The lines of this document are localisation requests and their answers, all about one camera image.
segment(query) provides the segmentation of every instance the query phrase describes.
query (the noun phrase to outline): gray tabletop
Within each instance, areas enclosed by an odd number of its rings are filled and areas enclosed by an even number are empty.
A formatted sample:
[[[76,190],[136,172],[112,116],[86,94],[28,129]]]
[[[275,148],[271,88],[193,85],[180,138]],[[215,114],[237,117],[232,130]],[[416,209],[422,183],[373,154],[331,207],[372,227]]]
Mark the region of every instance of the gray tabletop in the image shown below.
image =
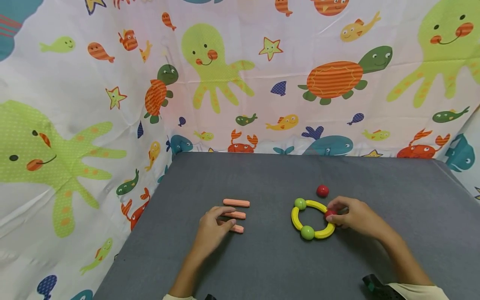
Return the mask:
[[[319,184],[330,189],[315,195]],[[480,294],[480,205],[442,162],[422,159],[180,153],[95,294],[95,300],[162,299],[194,239],[198,220],[224,198],[250,208],[203,270],[198,299],[371,299],[361,278],[395,281],[380,245],[350,229],[305,241],[290,219],[302,197],[367,202],[407,241],[451,300]],[[304,225],[325,227],[314,208]]]

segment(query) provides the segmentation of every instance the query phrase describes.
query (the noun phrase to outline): hand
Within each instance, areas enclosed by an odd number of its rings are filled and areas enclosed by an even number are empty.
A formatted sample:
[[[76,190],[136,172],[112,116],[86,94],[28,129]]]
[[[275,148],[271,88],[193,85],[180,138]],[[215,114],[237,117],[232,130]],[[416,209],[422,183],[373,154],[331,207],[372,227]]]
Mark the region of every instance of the hand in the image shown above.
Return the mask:
[[[214,206],[200,219],[197,236],[192,247],[192,255],[201,260],[207,258],[223,240],[228,231],[237,223],[235,219],[219,225],[217,218],[223,213],[231,213],[236,209],[229,206]]]
[[[342,228],[353,230],[370,236],[374,239],[381,239],[394,233],[394,230],[379,215],[377,215],[365,202],[357,199],[339,196],[332,200],[327,208],[339,211],[348,208],[344,215],[330,215],[328,222],[340,225]]]

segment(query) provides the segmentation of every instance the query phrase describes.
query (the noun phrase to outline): toy ring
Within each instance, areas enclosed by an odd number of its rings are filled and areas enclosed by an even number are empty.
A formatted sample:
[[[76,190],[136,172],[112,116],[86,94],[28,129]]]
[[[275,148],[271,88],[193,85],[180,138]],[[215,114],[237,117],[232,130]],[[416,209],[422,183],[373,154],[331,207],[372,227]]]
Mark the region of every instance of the toy ring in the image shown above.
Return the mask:
[[[302,225],[302,223],[300,223],[299,211],[304,210],[305,208],[307,208],[307,206],[316,208],[322,213],[325,213],[327,211],[326,206],[321,203],[312,200],[305,200],[303,198],[297,198],[295,200],[295,207],[292,209],[293,226],[295,226],[295,228],[300,231],[301,236],[306,240],[313,240],[313,238],[320,240],[326,239],[331,236],[335,230],[335,225],[333,225],[332,223],[328,223],[325,229],[319,231],[314,231],[312,227],[304,226]]]

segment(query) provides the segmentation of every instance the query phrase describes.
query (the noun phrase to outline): orange striped shell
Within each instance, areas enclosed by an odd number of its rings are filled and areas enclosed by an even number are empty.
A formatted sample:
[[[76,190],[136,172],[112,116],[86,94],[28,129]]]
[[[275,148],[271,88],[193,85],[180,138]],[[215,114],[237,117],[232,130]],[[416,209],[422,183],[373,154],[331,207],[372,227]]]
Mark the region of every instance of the orange striped shell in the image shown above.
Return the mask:
[[[307,87],[320,98],[335,98],[350,91],[363,76],[363,68],[351,61],[335,61],[310,72]]]
[[[145,94],[145,108],[150,115],[158,116],[160,114],[160,106],[167,95],[167,86],[158,79],[150,80],[150,83],[152,85]]]

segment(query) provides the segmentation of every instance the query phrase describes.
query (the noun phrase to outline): white sleeve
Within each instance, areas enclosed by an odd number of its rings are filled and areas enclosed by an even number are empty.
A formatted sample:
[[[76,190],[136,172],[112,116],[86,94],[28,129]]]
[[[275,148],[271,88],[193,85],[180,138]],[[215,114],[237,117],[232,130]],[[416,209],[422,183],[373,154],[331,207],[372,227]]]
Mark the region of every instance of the white sleeve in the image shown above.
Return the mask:
[[[188,298],[177,298],[177,297],[173,297],[173,296],[170,296],[169,294],[165,295],[165,297],[163,297],[163,300],[195,300],[194,297],[190,296]]]
[[[448,300],[444,291],[436,286],[416,286],[400,283],[389,283],[388,286],[396,290],[407,300]]]

